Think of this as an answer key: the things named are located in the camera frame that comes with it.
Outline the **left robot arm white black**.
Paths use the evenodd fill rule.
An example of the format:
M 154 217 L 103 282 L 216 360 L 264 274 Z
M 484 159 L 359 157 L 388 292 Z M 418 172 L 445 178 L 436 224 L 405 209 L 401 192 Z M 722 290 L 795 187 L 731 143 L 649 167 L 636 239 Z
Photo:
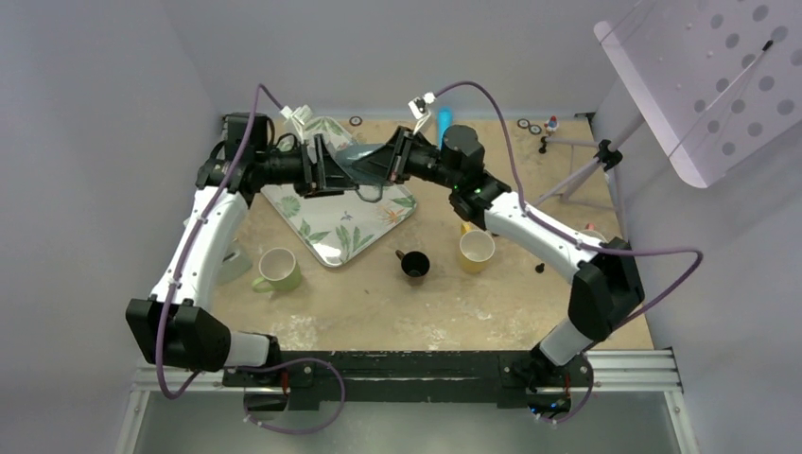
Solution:
M 126 322 L 145 361 L 196 372 L 244 368 L 257 386 L 282 374 L 278 340 L 235 331 L 210 309 L 213 289 L 257 192 L 287 184 L 302 198 L 339 196 L 369 184 L 353 165 L 351 147 L 332 149 L 317 133 L 287 150 L 270 139 L 271 119 L 231 113 L 207 160 L 198 170 L 192 211 L 165 273 L 144 299 L 132 299 Z

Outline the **white tripod stand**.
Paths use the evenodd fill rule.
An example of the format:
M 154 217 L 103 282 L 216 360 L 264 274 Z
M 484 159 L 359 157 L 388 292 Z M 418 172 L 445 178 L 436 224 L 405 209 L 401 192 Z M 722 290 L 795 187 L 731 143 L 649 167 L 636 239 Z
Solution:
M 592 141 L 581 141 L 575 139 L 566 139 L 566 138 L 559 138 L 554 136 L 554 132 L 547 132 L 540 138 L 540 148 L 538 151 L 541 154 L 544 154 L 548 150 L 548 145 L 567 145 L 571 147 L 571 152 L 569 158 L 571 159 L 571 163 L 573 163 L 572 159 L 574 156 L 575 148 L 592 148 L 596 150 L 597 153 L 604 154 L 605 152 L 607 155 L 612 155 L 615 152 L 619 151 L 620 147 L 624 144 L 624 142 L 629 139 L 637 129 L 639 129 L 642 125 L 645 124 L 645 118 L 642 113 L 637 113 L 634 118 L 622 129 L 622 131 L 616 135 L 610 143 L 607 143 L 606 140 L 600 141 L 598 143 Z M 587 201 L 579 201 L 573 200 L 573 195 L 577 192 L 577 190 L 584 185 L 590 177 L 597 171 L 603 170 L 605 171 L 606 164 L 601 161 L 601 157 L 593 158 L 587 164 L 578 167 L 576 170 L 570 170 L 568 176 L 561 181 L 560 183 L 556 184 L 552 189 L 546 191 L 543 195 L 541 195 L 534 203 L 534 206 L 538 206 L 543 202 L 557 198 L 560 203 L 562 204 L 574 204 L 574 205 L 581 205 L 591 208 L 603 209 L 607 211 L 613 211 L 616 213 L 617 220 L 619 221 L 619 228 L 621 235 L 624 238 L 627 238 L 627 230 L 625 226 L 626 220 L 626 210 L 623 201 L 618 201 L 618 197 L 620 195 L 620 182 L 619 182 L 619 170 L 618 164 L 611 165 L 608 170 L 613 171 L 613 182 L 615 184 L 614 196 L 612 197 L 613 204 L 611 206 L 604 206 L 599 204 L 594 204 Z

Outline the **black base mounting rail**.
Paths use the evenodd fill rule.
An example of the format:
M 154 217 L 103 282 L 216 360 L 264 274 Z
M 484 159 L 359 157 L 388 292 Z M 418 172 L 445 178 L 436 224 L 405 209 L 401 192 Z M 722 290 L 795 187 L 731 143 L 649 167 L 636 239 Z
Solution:
M 567 398 L 593 384 L 592 367 L 578 356 L 554 366 L 528 350 L 286 351 L 278 372 L 230 369 L 227 388 L 274 390 L 290 410 L 322 402 L 489 403 L 565 412 Z

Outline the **leaf pattern serving tray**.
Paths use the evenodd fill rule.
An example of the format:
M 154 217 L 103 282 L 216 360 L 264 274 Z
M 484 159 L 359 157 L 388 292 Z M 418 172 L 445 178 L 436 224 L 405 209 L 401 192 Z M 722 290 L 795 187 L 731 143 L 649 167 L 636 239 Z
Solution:
M 362 186 L 355 193 L 304 199 L 290 184 L 261 193 L 324 266 L 336 268 L 365 251 L 409 218 L 417 200 L 404 185 Z

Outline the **brown small mug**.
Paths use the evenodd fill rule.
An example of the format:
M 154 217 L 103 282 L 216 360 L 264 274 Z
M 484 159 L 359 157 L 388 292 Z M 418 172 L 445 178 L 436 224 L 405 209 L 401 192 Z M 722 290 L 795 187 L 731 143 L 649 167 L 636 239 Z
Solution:
M 400 260 L 402 272 L 408 278 L 423 278 L 430 271 L 430 260 L 425 253 L 419 251 L 404 253 L 396 250 L 395 255 Z

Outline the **blue cylinder tube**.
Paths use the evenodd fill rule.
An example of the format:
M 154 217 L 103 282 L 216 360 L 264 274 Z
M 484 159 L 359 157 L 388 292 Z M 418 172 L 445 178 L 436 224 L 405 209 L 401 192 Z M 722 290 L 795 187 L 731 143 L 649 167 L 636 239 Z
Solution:
M 449 107 L 442 107 L 436 115 L 437 145 L 443 143 L 446 130 L 452 125 L 453 112 Z

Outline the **aluminium frame rail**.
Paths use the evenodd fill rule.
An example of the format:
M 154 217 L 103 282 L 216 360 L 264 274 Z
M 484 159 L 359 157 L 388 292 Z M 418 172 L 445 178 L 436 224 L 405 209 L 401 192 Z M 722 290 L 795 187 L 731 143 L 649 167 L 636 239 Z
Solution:
M 217 373 L 223 387 L 244 392 L 245 421 L 257 423 L 257 397 L 291 410 L 347 402 L 479 403 L 528 408 L 556 426 L 574 416 L 571 394 L 592 389 L 588 351 L 651 306 L 636 265 L 641 253 L 624 239 L 599 241 L 549 218 L 522 191 L 489 172 L 470 127 L 454 125 L 439 144 L 398 128 L 378 145 L 327 148 L 321 135 L 280 150 L 267 137 L 270 119 L 225 119 L 224 137 L 199 168 L 192 214 L 165 273 L 149 295 L 132 299 L 126 322 L 168 399 L 168 369 L 194 381 Z M 512 241 L 560 272 L 570 286 L 567 316 L 529 351 L 297 352 L 284 355 L 271 334 L 235 331 L 210 312 L 208 298 L 223 256 L 267 185 L 288 184 L 303 198 L 340 196 L 364 185 L 411 178 L 448 190 L 454 212 L 478 233 Z

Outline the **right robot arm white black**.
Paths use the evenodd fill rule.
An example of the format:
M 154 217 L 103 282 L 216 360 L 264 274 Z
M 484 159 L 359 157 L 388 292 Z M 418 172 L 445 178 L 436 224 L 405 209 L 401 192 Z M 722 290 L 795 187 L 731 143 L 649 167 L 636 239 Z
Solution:
M 568 281 L 566 317 L 532 350 L 533 377 L 552 385 L 567 374 L 568 362 L 605 341 L 644 301 L 639 272 L 620 238 L 603 242 L 545 215 L 533 220 L 536 209 L 486 170 L 484 155 L 476 131 L 456 125 L 439 147 L 400 127 L 385 144 L 344 148 L 335 159 L 358 184 L 418 178 L 448 188 L 462 220 L 511 240 Z

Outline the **small red white figurine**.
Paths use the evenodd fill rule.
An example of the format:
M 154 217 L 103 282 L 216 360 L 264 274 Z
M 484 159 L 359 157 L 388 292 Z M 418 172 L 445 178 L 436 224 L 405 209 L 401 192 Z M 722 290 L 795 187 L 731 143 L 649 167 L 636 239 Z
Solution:
M 544 129 L 547 136 L 554 135 L 559 128 L 559 120 L 556 115 L 552 115 L 549 120 L 544 124 Z

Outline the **white clamp bracket left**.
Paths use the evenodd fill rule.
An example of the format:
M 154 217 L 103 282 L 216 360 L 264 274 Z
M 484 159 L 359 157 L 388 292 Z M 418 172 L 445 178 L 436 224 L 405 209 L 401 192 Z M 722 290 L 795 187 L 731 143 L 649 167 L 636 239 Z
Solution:
M 229 284 L 238 279 L 253 266 L 253 262 L 237 238 L 231 241 L 218 270 L 217 284 Z

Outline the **dark grey mug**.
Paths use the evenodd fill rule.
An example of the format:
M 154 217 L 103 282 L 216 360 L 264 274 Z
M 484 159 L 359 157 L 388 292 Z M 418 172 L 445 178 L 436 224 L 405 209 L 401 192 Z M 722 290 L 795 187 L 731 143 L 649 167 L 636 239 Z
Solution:
M 380 147 L 381 144 L 352 144 L 334 155 L 334 160 L 357 183 L 355 192 L 358 198 L 367 203 L 382 201 L 385 179 L 375 172 L 359 169 L 357 161 L 374 154 Z

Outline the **perforated translucent panel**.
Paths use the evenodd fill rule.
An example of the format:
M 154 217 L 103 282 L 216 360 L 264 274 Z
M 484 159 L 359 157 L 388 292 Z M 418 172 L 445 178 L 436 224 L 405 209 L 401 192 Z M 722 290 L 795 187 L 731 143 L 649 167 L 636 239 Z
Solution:
M 638 1 L 594 34 L 690 186 L 713 185 L 801 120 L 797 1 Z

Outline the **light green mug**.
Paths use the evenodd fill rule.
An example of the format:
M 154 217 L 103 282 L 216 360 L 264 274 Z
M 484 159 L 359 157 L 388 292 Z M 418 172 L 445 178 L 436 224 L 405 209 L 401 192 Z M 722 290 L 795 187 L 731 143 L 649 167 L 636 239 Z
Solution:
M 295 254 L 285 248 L 263 253 L 258 271 L 259 276 L 252 282 L 252 290 L 257 293 L 294 290 L 303 278 Z

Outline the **yellow mug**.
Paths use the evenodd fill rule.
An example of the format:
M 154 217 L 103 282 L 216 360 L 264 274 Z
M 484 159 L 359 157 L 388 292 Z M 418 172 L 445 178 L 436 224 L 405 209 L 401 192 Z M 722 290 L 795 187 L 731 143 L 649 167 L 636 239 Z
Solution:
M 487 268 L 496 252 L 496 243 L 490 234 L 470 223 L 461 225 L 459 264 L 464 272 L 479 273 Z

